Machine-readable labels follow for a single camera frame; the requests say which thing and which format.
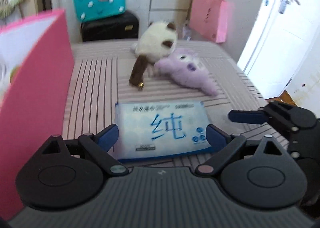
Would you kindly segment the green teardrop makeup sponge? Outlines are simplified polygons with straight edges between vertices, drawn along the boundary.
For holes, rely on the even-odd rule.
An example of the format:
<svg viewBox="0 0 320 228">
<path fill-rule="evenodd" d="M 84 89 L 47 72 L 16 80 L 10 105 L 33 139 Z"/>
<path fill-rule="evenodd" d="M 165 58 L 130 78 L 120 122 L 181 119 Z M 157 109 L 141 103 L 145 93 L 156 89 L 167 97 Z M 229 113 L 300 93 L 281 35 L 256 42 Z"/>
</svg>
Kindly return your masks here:
<svg viewBox="0 0 320 228">
<path fill-rule="evenodd" d="M 10 84 L 12 84 L 12 82 L 14 81 L 18 71 L 20 69 L 20 66 L 15 66 L 11 71 L 10 71 L 10 77 L 9 77 L 9 82 Z"/>
</svg>

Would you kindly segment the black hard-shell suitcase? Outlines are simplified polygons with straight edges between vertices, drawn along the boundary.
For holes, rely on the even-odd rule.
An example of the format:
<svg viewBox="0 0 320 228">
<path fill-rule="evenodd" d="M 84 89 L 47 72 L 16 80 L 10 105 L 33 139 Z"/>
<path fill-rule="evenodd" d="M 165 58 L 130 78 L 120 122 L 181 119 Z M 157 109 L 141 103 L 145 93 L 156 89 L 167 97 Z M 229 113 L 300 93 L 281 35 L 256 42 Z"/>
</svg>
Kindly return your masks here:
<svg viewBox="0 0 320 228">
<path fill-rule="evenodd" d="M 83 42 L 138 39 L 139 19 L 126 10 L 117 16 L 84 22 L 80 26 L 80 33 Z"/>
</svg>

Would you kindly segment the purple plush toy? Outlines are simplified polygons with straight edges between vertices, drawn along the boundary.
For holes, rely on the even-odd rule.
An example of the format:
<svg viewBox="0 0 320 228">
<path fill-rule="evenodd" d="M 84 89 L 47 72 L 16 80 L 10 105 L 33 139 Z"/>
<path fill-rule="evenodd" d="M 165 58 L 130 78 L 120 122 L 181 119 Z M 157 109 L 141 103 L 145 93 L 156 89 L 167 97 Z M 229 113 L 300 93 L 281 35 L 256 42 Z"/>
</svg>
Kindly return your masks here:
<svg viewBox="0 0 320 228">
<path fill-rule="evenodd" d="M 157 61 L 154 67 L 160 74 L 169 75 L 180 86 L 200 90 L 208 96 L 218 95 L 210 72 L 192 49 L 177 48 L 169 56 Z"/>
</svg>

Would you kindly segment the white panda plush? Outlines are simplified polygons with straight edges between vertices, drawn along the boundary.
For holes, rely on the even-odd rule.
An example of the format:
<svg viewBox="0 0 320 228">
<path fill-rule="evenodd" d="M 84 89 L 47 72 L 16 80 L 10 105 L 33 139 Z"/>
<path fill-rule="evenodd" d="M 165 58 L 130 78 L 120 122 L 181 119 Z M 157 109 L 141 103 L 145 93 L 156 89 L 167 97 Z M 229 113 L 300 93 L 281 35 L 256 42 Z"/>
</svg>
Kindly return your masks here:
<svg viewBox="0 0 320 228">
<path fill-rule="evenodd" d="M 148 29 L 132 47 L 136 56 L 129 83 L 138 89 L 143 88 L 143 75 L 148 65 L 172 54 L 178 39 L 176 24 L 158 21 L 149 24 Z"/>
</svg>

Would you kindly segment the pink paper gift bag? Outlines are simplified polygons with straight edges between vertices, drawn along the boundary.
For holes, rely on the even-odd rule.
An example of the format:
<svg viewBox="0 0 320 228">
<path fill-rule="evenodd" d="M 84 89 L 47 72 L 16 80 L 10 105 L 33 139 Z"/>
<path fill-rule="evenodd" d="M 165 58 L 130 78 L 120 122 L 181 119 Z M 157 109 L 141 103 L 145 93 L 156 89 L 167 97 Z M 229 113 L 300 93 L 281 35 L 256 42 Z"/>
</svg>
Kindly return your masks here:
<svg viewBox="0 0 320 228">
<path fill-rule="evenodd" d="M 224 43 L 232 9 L 225 0 L 193 0 L 189 26 L 207 40 Z"/>
</svg>

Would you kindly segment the pink cardboard box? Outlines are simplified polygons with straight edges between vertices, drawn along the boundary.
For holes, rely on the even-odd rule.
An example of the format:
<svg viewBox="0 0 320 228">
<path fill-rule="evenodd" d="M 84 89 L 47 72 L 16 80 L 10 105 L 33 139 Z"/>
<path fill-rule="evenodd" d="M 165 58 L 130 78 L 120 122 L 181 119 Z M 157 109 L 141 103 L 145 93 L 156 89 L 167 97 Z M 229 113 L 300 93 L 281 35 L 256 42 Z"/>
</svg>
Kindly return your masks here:
<svg viewBox="0 0 320 228">
<path fill-rule="evenodd" d="M 74 67 L 65 11 L 45 11 L 1 29 L 13 81 L 1 102 L 1 217 L 22 209 L 15 179 L 52 134 L 61 134 Z"/>
</svg>

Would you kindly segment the blue tissue pack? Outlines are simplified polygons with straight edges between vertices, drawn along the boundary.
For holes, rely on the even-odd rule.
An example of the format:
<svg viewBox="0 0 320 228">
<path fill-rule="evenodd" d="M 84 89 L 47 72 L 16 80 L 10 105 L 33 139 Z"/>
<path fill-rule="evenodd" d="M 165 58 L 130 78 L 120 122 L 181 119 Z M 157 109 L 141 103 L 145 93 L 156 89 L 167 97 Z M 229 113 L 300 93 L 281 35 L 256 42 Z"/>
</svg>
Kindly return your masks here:
<svg viewBox="0 0 320 228">
<path fill-rule="evenodd" d="M 119 138 L 113 156 L 140 161 L 210 153 L 206 138 L 209 119 L 201 101 L 118 103 Z"/>
</svg>

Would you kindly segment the striped pink table cloth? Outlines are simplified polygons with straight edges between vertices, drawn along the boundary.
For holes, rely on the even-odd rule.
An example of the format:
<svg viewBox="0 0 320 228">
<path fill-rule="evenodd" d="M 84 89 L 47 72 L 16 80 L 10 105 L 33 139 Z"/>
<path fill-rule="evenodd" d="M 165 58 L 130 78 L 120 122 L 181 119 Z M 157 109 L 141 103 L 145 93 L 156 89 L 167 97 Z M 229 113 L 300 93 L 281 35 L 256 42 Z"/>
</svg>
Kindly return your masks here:
<svg viewBox="0 0 320 228">
<path fill-rule="evenodd" d="M 267 124 L 241 124 L 228 120 L 231 110 L 255 110 L 266 105 L 253 83 L 236 62 L 218 45 L 202 41 L 178 42 L 181 48 L 197 53 L 217 84 L 218 96 L 178 86 L 161 76 L 152 66 L 144 74 L 144 89 L 129 84 L 135 56 L 132 41 L 77 43 L 72 46 L 75 60 L 69 84 L 62 137 L 73 140 L 81 134 L 97 133 L 115 119 L 117 102 L 158 102 L 199 100 L 212 124 L 229 134 L 242 134 L 258 140 L 272 135 L 283 146 L 287 140 Z"/>
</svg>

